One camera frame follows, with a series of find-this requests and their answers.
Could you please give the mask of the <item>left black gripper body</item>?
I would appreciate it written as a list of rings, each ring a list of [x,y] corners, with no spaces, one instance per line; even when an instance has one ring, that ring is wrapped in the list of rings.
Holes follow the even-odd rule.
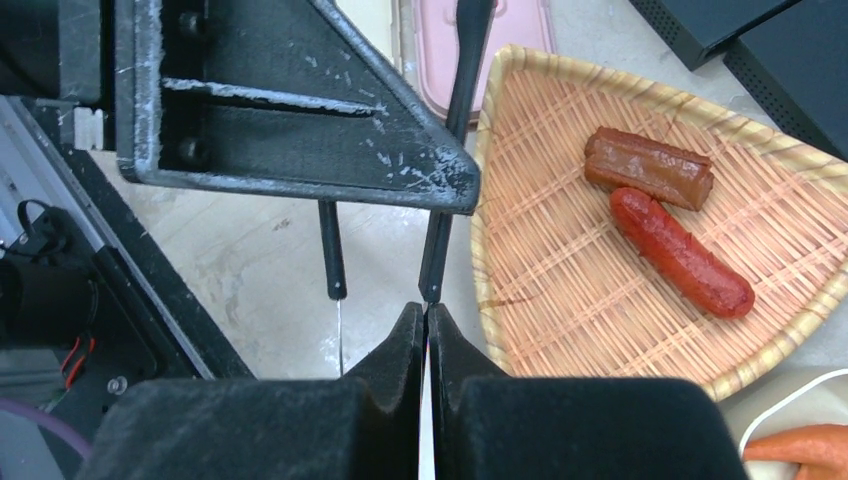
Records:
[[[114,104],[112,1],[2,1],[1,93]]]

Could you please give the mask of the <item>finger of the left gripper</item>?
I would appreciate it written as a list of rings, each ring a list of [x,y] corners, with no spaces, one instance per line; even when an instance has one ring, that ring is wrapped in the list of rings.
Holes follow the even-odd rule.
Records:
[[[155,186],[465,214],[480,172],[330,1],[119,1],[117,163]]]

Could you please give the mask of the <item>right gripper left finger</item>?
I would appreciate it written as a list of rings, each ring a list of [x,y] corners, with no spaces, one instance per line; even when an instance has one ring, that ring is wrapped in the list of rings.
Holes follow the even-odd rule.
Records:
[[[424,315],[334,380],[169,379],[107,413],[83,479],[414,479]]]

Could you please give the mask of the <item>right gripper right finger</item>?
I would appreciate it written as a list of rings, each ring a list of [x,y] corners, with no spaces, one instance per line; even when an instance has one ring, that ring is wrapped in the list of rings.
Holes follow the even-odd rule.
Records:
[[[513,377],[427,312],[439,479],[742,479],[715,403],[676,378]]]

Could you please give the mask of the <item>black metal tongs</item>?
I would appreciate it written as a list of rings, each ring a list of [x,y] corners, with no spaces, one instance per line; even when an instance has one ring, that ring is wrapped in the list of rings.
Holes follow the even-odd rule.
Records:
[[[467,136],[494,7],[492,1],[460,1],[456,6],[457,66],[446,127],[458,142],[464,142]],[[418,476],[420,422],[429,421],[434,468],[441,469],[446,414],[440,375],[431,368],[440,352],[430,345],[430,337],[438,330],[437,317],[447,313],[440,300],[452,225],[453,218],[449,214],[433,212],[429,217],[418,280],[424,302],[413,305],[411,319],[401,317],[397,323],[402,334],[412,337],[401,338],[398,342],[406,347],[407,357],[402,362],[399,379],[388,384],[388,406],[378,406],[374,392],[366,385],[367,366],[375,360],[374,355],[363,359],[356,367],[341,366],[342,404],[327,411],[341,415],[341,420],[330,423],[340,437],[331,441],[330,450],[317,460],[308,478],[352,478],[352,459],[359,444],[355,437],[361,433],[362,420],[368,412],[385,420],[391,433],[401,435],[394,444],[402,456],[400,472],[404,477]]]

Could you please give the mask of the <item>woven bamboo basket tray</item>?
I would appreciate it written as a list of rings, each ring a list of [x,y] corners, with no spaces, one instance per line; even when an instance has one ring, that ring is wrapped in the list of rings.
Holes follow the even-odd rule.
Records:
[[[753,286],[703,315],[612,225],[583,174],[610,127],[708,156],[714,188],[673,215]],[[796,351],[847,293],[847,165],[690,93],[510,45],[494,57],[471,251],[488,353],[517,376],[688,379],[723,400]]]

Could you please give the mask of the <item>red sausage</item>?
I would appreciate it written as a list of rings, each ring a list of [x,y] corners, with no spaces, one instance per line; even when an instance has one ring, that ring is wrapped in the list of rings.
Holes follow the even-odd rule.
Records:
[[[750,282],[720,260],[647,193],[615,189],[609,196],[620,233],[687,300],[721,319],[738,319],[754,307]]]

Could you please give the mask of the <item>beige lunch box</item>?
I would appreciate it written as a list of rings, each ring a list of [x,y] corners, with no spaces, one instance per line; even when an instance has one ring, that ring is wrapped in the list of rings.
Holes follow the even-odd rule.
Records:
[[[722,401],[720,409],[750,479],[796,479],[797,464],[744,461],[743,450],[750,441],[784,430],[847,426],[847,369],[789,370]]]

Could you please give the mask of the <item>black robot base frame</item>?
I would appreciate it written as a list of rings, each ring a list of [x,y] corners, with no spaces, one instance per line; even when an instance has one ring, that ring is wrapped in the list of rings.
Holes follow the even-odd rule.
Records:
[[[67,108],[1,101],[1,475],[71,479],[156,378],[250,370],[92,157]]]

